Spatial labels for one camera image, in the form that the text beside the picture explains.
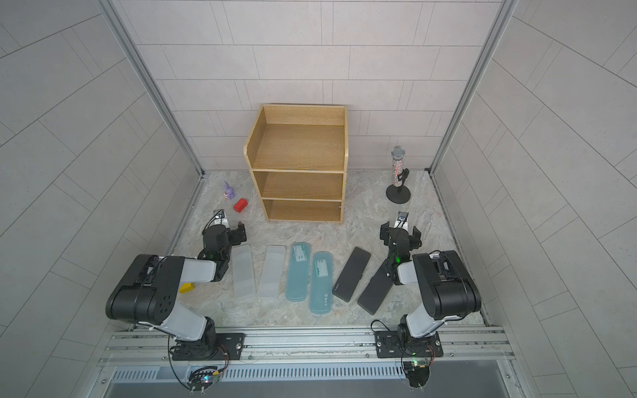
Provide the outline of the black pencil case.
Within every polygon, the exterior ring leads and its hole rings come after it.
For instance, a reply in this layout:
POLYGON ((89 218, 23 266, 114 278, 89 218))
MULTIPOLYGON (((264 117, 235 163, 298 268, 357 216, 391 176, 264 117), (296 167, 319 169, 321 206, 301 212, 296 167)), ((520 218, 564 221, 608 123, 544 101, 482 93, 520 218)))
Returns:
POLYGON ((370 315, 375 315, 393 285, 388 262, 384 261, 359 296, 358 305, 370 315))
POLYGON ((360 247, 353 249, 333 287, 333 295, 335 297, 343 300, 345 303, 350 302, 359 281, 363 277, 364 270, 370 258, 371 254, 368 251, 360 247))

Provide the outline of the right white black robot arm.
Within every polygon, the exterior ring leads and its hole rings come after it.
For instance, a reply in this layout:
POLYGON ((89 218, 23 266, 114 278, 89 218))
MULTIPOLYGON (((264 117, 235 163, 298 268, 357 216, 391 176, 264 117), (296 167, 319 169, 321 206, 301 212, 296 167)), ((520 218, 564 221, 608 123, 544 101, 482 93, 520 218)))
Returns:
POLYGON ((421 246, 421 232, 401 227, 380 227, 388 257, 373 277, 372 297, 383 302, 394 285, 417 285, 421 304, 402 316, 395 330, 375 333, 379 358, 435 358, 444 355, 438 329, 481 307, 481 297, 459 255, 435 250, 412 255, 421 246))

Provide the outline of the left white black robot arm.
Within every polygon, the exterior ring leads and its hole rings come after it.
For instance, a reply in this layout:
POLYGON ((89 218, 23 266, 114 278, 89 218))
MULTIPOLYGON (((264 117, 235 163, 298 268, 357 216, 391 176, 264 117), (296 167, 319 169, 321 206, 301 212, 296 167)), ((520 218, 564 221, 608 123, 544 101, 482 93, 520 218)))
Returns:
POLYGON ((177 301, 188 283, 219 282, 231 262, 234 246, 247 240, 245 225, 232 230, 210 224, 202 232, 203 249, 196 258, 137 255, 106 302, 113 320, 157 328, 174 338, 169 358, 174 361, 238 360, 243 333, 217 334, 214 321, 177 301))

